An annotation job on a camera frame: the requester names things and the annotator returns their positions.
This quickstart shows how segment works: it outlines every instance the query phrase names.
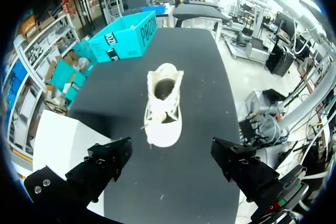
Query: black tabletop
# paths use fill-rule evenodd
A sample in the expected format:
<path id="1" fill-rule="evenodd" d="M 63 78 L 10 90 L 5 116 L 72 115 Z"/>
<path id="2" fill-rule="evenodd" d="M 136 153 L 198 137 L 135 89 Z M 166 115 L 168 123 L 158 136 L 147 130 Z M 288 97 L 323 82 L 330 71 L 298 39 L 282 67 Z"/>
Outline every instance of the black tabletop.
<path id="1" fill-rule="evenodd" d="M 207 1 L 195 1 L 195 0 L 189 0 L 188 3 L 191 5 L 205 5 L 205 6 L 211 6 L 213 8 L 218 8 L 218 5 L 215 3 L 207 2 Z"/>
<path id="2" fill-rule="evenodd" d="M 228 22 L 231 18 L 224 16 L 221 12 L 211 6 L 181 4 L 173 12 L 173 16 L 180 20 L 187 20 L 191 18 L 205 17 L 205 18 L 219 18 L 223 22 Z"/>
<path id="3" fill-rule="evenodd" d="M 147 73 L 169 62 L 184 70 L 182 134 L 150 149 L 143 126 Z M 158 29 L 142 58 L 98 64 L 70 117 L 112 139 L 132 138 L 133 155 L 105 189 L 105 216 L 122 223 L 234 223 L 239 189 L 211 157 L 212 137 L 239 143 L 235 104 L 215 40 L 204 29 Z"/>

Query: white table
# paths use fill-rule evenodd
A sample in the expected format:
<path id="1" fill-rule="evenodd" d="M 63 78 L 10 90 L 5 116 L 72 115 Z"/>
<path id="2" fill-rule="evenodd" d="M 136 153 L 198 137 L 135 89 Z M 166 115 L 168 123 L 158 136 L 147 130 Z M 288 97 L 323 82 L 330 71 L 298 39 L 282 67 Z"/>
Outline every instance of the white table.
<path id="1" fill-rule="evenodd" d="M 88 156 L 88 148 L 109 142 L 109 138 L 76 119 L 44 110 L 35 137 L 33 172 L 48 166 L 66 180 L 65 174 Z M 87 208 L 104 216 L 104 191 L 98 200 Z"/>

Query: white sneaker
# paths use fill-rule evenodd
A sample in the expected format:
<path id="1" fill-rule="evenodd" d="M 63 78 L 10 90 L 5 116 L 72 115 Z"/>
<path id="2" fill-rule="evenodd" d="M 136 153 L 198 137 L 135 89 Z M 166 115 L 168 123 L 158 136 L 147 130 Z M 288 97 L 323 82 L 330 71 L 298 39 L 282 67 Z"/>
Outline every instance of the white sneaker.
<path id="1" fill-rule="evenodd" d="M 149 144 L 169 147 L 181 135 L 180 86 L 183 73 L 170 63 L 148 72 L 148 103 L 144 128 Z"/>

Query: screw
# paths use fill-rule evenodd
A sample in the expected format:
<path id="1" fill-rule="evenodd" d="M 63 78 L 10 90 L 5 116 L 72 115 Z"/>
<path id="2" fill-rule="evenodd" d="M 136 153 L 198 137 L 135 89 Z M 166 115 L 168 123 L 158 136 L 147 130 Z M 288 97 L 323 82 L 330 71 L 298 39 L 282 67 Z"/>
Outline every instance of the screw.
<path id="1" fill-rule="evenodd" d="M 35 186 L 34 191 L 36 194 L 40 194 L 42 192 L 42 188 L 40 186 Z"/>
<path id="2" fill-rule="evenodd" d="M 43 185 L 44 186 L 50 186 L 50 180 L 48 180 L 48 179 L 43 180 Z"/>

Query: black cabinet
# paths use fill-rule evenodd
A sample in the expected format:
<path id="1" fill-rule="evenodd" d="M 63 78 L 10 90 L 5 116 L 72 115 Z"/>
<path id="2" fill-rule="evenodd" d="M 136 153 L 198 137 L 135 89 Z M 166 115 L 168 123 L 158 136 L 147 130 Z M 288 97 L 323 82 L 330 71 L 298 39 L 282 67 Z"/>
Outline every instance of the black cabinet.
<path id="1" fill-rule="evenodd" d="M 283 77 L 292 65 L 294 57 L 285 48 L 275 45 L 266 61 L 266 67 L 272 74 Z"/>

